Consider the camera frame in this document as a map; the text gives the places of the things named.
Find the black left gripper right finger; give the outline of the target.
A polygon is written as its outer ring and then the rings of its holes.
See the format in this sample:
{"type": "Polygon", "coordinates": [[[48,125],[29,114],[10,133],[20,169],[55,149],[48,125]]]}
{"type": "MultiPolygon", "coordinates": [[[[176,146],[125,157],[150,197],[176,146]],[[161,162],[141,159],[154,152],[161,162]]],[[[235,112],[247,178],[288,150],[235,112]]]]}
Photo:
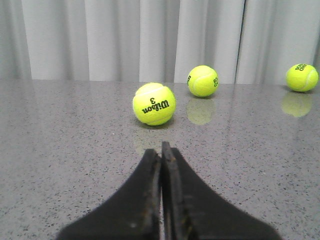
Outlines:
{"type": "Polygon", "coordinates": [[[162,143],[162,201],[167,240],[279,240],[269,224],[219,196],[180,151],[162,143]]]}

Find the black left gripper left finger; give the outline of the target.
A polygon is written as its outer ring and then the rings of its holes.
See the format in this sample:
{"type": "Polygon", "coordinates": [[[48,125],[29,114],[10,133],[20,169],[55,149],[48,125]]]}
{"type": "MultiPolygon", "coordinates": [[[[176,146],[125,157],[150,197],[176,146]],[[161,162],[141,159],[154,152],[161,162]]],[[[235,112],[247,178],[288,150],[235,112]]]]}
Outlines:
{"type": "Polygon", "coordinates": [[[161,159],[147,149],[129,179],[101,206],[60,231],[59,240],[158,240],[161,159]]]}

